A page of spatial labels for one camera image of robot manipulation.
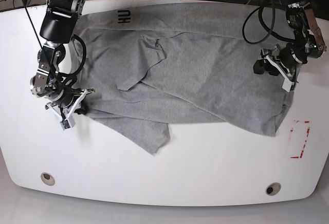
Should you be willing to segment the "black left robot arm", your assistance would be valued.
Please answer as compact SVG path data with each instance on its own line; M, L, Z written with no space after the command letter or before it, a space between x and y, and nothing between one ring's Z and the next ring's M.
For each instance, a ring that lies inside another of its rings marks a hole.
M267 27L263 20L263 10L266 6L274 7L274 0L265 0L256 10L261 26L268 36L286 42L284 48L279 45L274 49L263 49L260 59L253 66L255 74L269 73L272 76L282 75L293 83L297 79L297 70L307 64L309 58L317 59L326 52L321 29L319 28L311 0L278 0L285 10L288 26L293 29L295 38L285 38L274 32L274 26Z

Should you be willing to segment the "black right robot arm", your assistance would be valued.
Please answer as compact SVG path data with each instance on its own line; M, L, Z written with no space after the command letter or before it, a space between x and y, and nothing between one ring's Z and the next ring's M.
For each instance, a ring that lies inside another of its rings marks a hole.
M38 98L49 100L46 110L51 110L59 118L63 129L74 127L74 113L85 114L83 99L94 92L93 89L74 89L86 62L86 45L73 33L82 15L86 0L46 0L46 14L42 22L40 36L46 40L38 53L38 69L31 78L31 92ZM65 45L79 42L82 59L72 73L60 72L59 64L66 56Z

